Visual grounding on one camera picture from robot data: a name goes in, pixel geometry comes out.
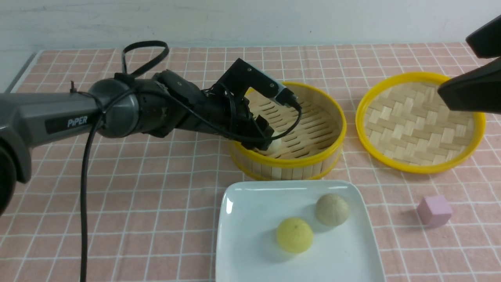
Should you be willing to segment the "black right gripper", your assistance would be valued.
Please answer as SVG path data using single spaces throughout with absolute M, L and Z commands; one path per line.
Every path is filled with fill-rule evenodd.
M 466 37 L 474 55 L 482 59 L 501 56 L 501 16 Z M 451 78 L 437 89 L 452 111 L 501 113 L 501 59 Z

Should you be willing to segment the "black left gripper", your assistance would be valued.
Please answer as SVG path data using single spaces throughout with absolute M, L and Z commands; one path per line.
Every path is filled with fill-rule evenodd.
M 250 117 L 248 103 L 238 101 L 227 87 L 216 83 L 200 89 L 177 73 L 165 70 L 152 80 L 166 93 L 163 124 L 155 136 L 166 136 L 174 129 L 224 136 L 240 141 L 247 150 L 266 151 L 274 129 L 261 115 Z

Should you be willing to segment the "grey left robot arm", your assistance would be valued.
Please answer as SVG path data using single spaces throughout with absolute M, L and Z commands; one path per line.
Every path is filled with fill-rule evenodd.
M 117 73 L 88 92 L 1 94 L 1 212 L 17 183 L 32 178 L 32 150 L 91 131 L 108 139 L 142 133 L 163 138 L 173 130 L 224 136 L 246 148 L 266 148 L 263 118 L 254 122 L 245 93 L 253 88 L 274 102 L 284 86 L 253 67 L 231 68 L 202 90 L 171 70 L 150 79 Z

